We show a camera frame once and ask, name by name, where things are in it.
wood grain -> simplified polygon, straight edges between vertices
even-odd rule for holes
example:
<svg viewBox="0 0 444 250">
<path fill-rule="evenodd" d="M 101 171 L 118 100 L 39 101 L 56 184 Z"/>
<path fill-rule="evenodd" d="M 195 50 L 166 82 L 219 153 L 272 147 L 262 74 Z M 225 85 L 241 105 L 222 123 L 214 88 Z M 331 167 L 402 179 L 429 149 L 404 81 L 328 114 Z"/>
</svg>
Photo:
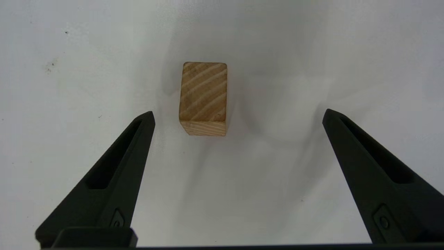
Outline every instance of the wood grain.
<svg viewBox="0 0 444 250">
<path fill-rule="evenodd" d="M 179 121 L 189 135 L 225 136 L 226 91 L 226 64 L 183 64 Z"/>
</svg>

black plastic part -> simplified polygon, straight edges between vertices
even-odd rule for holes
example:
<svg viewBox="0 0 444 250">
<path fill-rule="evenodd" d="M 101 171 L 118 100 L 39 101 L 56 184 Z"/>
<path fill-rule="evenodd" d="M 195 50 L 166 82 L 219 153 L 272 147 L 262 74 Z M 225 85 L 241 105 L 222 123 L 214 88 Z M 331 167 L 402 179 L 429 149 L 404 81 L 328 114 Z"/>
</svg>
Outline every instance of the black plastic part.
<svg viewBox="0 0 444 250">
<path fill-rule="evenodd" d="M 136 247 L 137 236 L 131 228 L 72 227 L 60 232 L 52 248 Z"/>
<path fill-rule="evenodd" d="M 345 115 L 322 124 L 373 243 L 444 240 L 441 193 Z"/>
<path fill-rule="evenodd" d="M 129 229 L 154 127 L 151 111 L 128 125 L 37 229 L 42 248 L 51 247 L 59 233 L 70 227 Z"/>
</svg>

wooden block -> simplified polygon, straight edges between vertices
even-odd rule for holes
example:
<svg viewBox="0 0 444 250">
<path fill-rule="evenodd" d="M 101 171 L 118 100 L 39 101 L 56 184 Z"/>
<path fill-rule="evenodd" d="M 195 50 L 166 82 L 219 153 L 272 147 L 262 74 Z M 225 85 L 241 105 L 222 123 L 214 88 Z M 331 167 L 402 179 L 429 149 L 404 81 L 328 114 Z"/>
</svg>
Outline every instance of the wooden block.
<svg viewBox="0 0 444 250">
<path fill-rule="evenodd" d="M 179 121 L 189 135 L 226 135 L 226 85 L 224 63 L 183 64 Z"/>
</svg>

white table surface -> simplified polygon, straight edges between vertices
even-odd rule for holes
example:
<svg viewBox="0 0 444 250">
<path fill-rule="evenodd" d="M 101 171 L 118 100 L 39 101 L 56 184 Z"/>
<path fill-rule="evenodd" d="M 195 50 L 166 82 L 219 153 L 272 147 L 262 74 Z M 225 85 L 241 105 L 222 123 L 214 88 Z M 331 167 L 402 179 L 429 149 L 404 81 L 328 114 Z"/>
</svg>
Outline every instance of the white table surface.
<svg viewBox="0 0 444 250">
<path fill-rule="evenodd" d="M 353 119 L 444 191 L 443 1 L 0 1 L 0 248 L 137 115 L 138 246 L 369 242 L 321 125 Z M 228 65 L 226 137 L 178 122 L 185 61 Z"/>
</svg>

